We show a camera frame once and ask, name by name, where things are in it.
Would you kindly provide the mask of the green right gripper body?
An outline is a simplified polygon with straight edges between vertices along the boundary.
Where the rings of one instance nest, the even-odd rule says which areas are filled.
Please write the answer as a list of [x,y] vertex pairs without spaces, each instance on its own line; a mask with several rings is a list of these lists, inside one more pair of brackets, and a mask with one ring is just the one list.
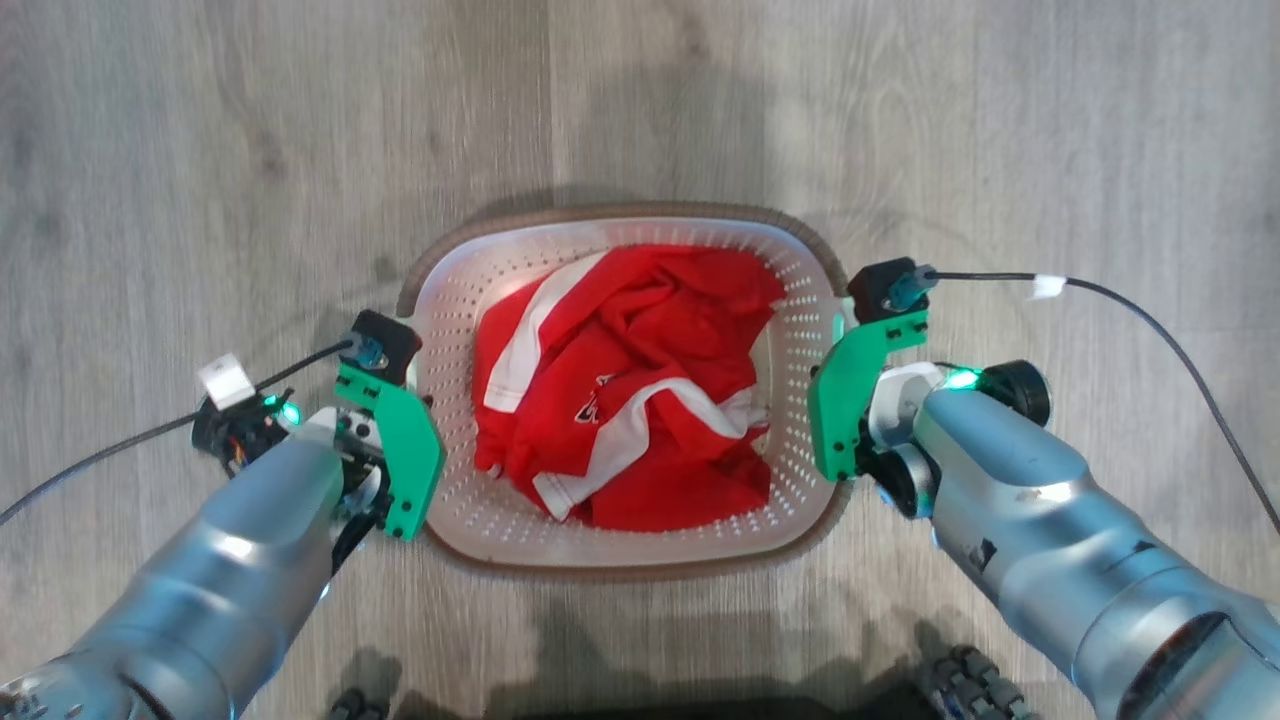
[[892,354],[925,342],[928,310],[851,325],[815,368],[806,392],[815,469],[833,483],[867,471],[881,443],[870,404]]

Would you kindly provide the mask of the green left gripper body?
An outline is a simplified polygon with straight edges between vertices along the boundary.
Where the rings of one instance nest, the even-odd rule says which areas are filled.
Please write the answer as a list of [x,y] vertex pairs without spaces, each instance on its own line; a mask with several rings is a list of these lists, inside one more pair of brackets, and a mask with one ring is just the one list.
[[385,534],[401,542],[416,539],[445,465],[445,450],[426,404],[403,386],[349,363],[339,365],[335,393],[357,407],[339,428],[381,452]]

